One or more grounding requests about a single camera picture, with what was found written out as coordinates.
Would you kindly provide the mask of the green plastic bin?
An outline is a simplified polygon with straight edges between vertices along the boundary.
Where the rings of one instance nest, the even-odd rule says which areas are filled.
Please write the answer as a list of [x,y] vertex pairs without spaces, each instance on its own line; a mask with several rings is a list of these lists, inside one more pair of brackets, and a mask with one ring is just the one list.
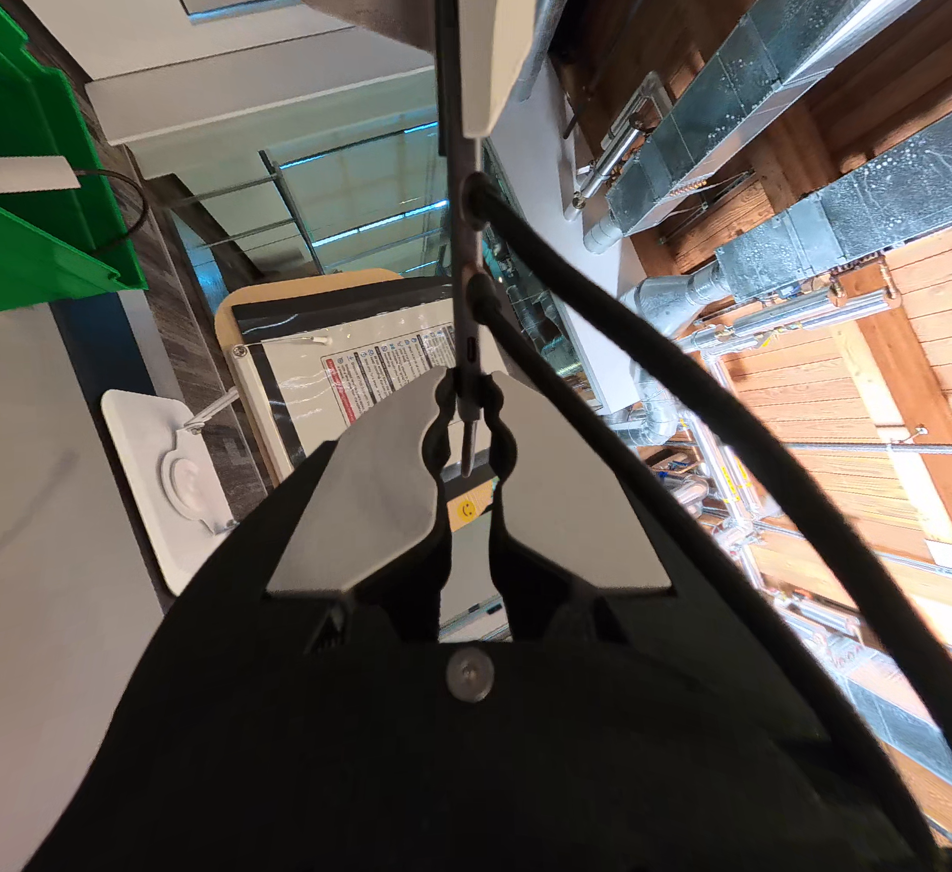
[[[1,155],[66,158],[103,168],[65,75],[38,62],[27,34],[1,13]],[[108,178],[75,190],[1,197],[1,309],[13,310],[146,287],[132,240],[96,258],[125,223]]]

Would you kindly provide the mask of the grey usb hub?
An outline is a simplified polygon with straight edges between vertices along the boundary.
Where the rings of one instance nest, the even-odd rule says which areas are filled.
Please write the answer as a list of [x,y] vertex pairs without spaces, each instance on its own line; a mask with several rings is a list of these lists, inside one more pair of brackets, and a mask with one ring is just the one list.
[[470,279],[482,272],[482,233],[465,205],[466,183],[482,170],[482,141],[463,132],[459,0],[434,0],[435,65],[440,151],[446,157],[450,257],[453,285],[457,408],[463,423],[461,475],[470,476],[482,416],[480,328],[467,300]]

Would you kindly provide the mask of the wooden framed sign board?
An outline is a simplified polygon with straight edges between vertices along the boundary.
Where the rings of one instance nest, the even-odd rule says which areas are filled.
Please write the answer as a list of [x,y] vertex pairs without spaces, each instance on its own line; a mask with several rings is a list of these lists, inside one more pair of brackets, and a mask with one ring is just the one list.
[[275,485],[395,391],[455,366],[440,276],[372,268],[249,286],[215,327]]

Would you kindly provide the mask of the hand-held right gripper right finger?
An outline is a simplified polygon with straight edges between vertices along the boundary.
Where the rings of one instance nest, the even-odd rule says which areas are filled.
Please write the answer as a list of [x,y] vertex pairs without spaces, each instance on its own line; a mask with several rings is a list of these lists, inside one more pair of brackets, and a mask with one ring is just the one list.
[[490,565],[503,592],[549,571],[602,593],[650,596],[672,582],[618,477],[540,393],[503,371],[484,381],[498,477]]

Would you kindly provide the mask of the black braided cable gold plug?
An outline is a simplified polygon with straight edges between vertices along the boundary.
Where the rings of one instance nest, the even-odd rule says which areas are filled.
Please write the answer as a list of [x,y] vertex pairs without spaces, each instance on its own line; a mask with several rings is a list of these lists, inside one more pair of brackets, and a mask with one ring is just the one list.
[[879,799],[884,813],[902,837],[922,856],[926,867],[946,870],[949,851],[941,851],[935,844],[922,812],[887,754],[789,626],[720,553],[696,521],[660,485],[657,477],[507,322],[492,282],[483,275],[474,276],[467,296],[475,317],[488,328],[494,340],[530,376],[541,394],[607,465],[629,499],[636,500],[645,509],[650,521],[678,547],[684,560],[705,578],[737,622],[770,655],[830,740],[839,745],[850,765],[863,775],[868,790]]
[[489,223],[560,299],[738,452],[857,604],[950,744],[948,650],[801,462],[678,345],[552,249],[486,175],[470,175],[461,201],[472,223]]

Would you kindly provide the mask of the rectangular metal air duct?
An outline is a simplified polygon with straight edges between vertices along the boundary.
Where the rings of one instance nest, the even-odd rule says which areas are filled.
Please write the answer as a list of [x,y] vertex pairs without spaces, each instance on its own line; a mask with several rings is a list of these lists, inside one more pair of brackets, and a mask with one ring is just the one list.
[[662,222],[812,86],[920,0],[755,0],[625,164],[585,234],[601,254]]
[[621,303],[674,338],[708,305],[743,305],[951,223],[951,116],[716,250],[691,275],[648,278]]

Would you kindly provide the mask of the glass railing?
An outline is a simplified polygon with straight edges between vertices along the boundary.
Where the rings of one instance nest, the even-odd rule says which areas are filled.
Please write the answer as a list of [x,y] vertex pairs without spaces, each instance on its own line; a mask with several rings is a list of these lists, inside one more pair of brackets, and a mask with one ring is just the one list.
[[203,257],[237,251],[258,276],[383,266],[433,271],[446,217],[446,165],[427,107],[178,171],[170,209],[200,226]]

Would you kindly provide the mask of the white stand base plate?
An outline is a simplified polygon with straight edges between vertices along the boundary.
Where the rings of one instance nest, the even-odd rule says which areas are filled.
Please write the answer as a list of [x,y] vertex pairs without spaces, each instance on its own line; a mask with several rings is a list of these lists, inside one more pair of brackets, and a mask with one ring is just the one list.
[[101,410],[163,579],[179,596],[236,526],[203,431],[184,402],[109,390]]

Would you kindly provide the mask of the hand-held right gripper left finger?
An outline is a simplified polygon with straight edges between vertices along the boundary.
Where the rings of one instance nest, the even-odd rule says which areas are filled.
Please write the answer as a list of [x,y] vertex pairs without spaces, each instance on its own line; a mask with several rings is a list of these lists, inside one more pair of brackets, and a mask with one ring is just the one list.
[[274,595],[347,594],[417,567],[446,582],[451,553],[442,471],[454,371],[433,368],[339,438],[268,581]]

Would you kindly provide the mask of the silver metal bracket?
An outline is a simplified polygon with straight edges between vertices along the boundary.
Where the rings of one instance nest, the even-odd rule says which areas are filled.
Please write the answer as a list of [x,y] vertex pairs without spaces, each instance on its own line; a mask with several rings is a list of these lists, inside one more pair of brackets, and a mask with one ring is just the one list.
[[208,406],[184,422],[180,429],[194,435],[201,434],[214,417],[229,408],[239,398],[240,394],[237,387],[232,386],[222,397],[209,403]]

